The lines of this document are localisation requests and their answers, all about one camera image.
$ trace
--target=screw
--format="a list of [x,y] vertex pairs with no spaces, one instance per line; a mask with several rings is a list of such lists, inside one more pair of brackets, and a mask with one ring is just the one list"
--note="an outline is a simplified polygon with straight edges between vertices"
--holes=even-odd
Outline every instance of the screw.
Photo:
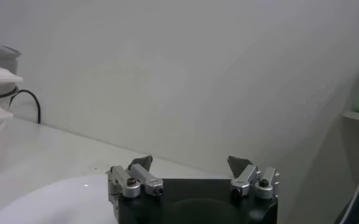
[[262,180],[259,181],[259,186],[267,187],[267,186],[269,186],[269,181],[266,180],[266,179],[262,179]]
[[233,198],[233,199],[239,199],[239,198],[241,198],[241,191],[239,190],[239,189],[237,189],[237,188],[234,188],[232,191],[231,191],[231,197]]
[[154,190],[154,193],[155,193],[155,195],[156,196],[161,196],[161,195],[163,195],[163,189],[162,188],[156,188],[155,190]]
[[134,179],[133,177],[128,178],[128,180],[126,180],[126,184],[128,186],[134,185],[136,182],[137,182],[136,179]]

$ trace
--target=white wall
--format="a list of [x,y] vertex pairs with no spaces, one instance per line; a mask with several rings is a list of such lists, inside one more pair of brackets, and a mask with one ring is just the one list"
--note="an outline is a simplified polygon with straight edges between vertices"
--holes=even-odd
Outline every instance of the white wall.
[[286,220],[359,71],[359,1],[0,0],[0,43],[45,124],[217,173],[276,166]]

